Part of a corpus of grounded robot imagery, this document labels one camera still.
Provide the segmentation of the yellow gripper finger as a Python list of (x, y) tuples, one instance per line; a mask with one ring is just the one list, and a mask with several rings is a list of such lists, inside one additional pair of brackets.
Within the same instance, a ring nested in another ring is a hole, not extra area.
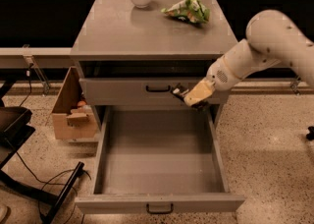
[(183, 99), (187, 106), (193, 106), (210, 97), (215, 91), (214, 82), (204, 78)]

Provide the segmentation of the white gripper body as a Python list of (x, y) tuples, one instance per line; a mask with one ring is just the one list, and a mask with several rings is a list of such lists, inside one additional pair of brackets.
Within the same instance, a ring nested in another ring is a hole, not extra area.
[(231, 89), (243, 79), (238, 59), (227, 55), (220, 57), (209, 67), (206, 78), (216, 90)]

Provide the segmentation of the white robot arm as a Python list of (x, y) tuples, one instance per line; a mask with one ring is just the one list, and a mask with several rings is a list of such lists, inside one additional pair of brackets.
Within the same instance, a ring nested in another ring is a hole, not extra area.
[(183, 99), (192, 107), (216, 90), (228, 90), (249, 75), (278, 63), (290, 67), (304, 82), (314, 85), (314, 45), (284, 13), (266, 10), (255, 15), (241, 40), (218, 58)]

